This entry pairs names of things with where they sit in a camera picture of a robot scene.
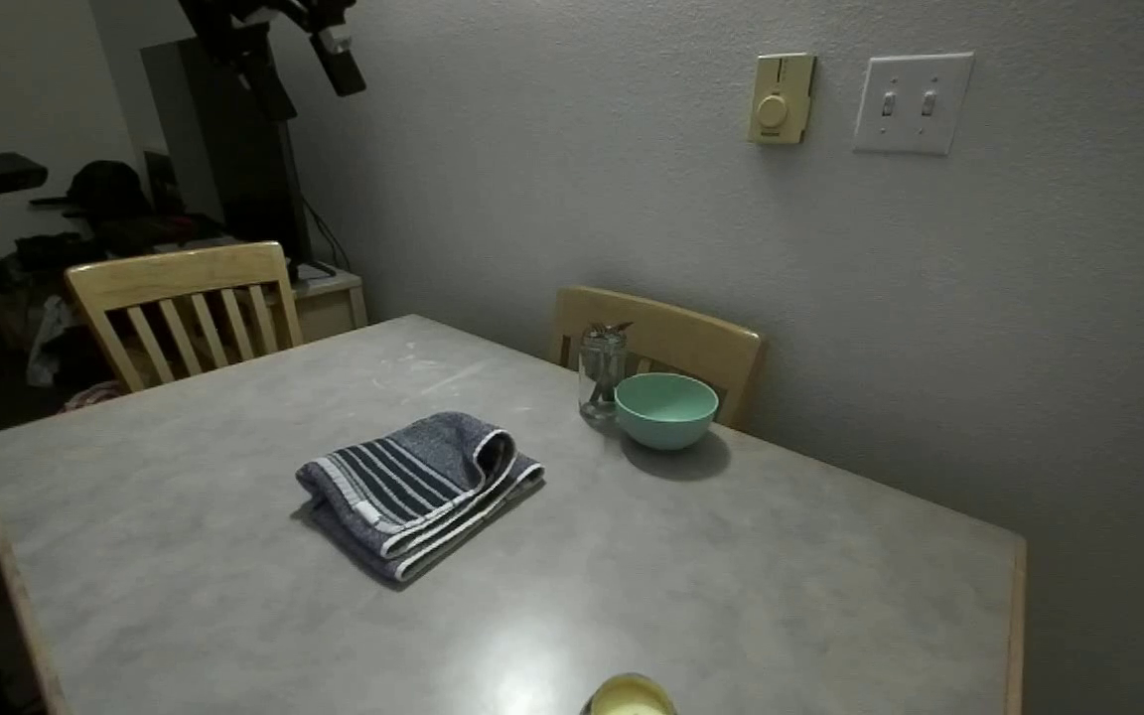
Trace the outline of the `grey striped towel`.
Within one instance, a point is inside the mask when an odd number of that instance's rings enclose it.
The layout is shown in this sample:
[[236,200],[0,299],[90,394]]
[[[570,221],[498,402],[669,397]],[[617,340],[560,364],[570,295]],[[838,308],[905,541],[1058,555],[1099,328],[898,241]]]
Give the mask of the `grey striped towel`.
[[376,581],[407,586],[498,514],[545,486],[517,437],[472,413],[429,413],[297,467],[322,532]]

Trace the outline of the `clear glass cup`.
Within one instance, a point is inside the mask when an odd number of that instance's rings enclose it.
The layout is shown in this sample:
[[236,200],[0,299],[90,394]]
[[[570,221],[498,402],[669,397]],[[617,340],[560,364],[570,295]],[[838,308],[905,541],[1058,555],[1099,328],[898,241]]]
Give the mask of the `clear glass cup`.
[[627,320],[617,327],[590,327],[579,338],[579,375],[590,376],[590,397],[579,402],[579,413],[594,424],[605,424],[617,409],[613,388],[627,376],[631,369],[631,347],[627,347]]

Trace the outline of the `teal bowl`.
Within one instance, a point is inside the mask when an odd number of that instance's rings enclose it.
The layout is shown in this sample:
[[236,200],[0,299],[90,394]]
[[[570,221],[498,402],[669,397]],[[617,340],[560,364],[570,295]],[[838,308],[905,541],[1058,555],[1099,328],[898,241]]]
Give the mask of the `teal bowl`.
[[719,394],[688,375],[631,375],[617,387],[617,429],[644,449],[678,454],[706,437]]

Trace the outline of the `small wooden side cabinet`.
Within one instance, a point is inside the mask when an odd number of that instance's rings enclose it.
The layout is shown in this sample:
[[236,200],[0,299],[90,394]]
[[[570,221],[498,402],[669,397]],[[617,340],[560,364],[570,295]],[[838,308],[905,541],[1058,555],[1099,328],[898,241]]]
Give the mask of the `small wooden side cabinet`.
[[366,327],[360,277],[349,270],[302,266],[294,282],[302,338],[334,338]]

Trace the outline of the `small metal tin yellow lid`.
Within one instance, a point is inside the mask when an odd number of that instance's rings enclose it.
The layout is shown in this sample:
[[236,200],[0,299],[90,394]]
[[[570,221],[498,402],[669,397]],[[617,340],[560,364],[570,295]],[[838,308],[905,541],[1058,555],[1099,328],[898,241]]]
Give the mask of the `small metal tin yellow lid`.
[[677,715],[677,703],[646,675],[613,675],[590,694],[579,715]]

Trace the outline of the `wooden slatted chair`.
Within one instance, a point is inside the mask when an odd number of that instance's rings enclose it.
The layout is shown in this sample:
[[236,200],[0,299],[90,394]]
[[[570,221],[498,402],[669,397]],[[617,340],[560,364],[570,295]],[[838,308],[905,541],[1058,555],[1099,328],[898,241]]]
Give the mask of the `wooden slatted chair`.
[[127,388],[200,376],[302,340],[278,241],[224,241],[68,270],[100,355]]

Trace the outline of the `wooden chair by wall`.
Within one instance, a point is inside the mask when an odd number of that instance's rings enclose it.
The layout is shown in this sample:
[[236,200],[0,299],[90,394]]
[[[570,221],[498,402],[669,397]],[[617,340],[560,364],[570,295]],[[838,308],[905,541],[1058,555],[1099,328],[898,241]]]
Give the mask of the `wooden chair by wall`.
[[578,364],[579,338],[594,327],[627,327],[627,351],[639,369],[702,376],[722,397],[719,421],[746,424],[763,361],[759,328],[644,295],[566,285],[556,295],[551,356]]

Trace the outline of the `beige wall thermostat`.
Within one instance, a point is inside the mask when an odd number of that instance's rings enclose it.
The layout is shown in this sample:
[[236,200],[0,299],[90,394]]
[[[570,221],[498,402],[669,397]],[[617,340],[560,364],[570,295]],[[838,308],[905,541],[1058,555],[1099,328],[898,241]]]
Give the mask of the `beige wall thermostat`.
[[768,53],[754,59],[750,139],[771,146],[797,146],[816,106],[809,53]]

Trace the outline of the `white double light switch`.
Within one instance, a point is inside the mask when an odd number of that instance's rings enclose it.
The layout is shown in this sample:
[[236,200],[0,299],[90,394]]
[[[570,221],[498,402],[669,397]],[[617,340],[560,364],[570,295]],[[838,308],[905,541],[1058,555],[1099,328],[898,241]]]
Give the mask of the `white double light switch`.
[[869,57],[853,146],[878,156],[948,156],[974,53]]

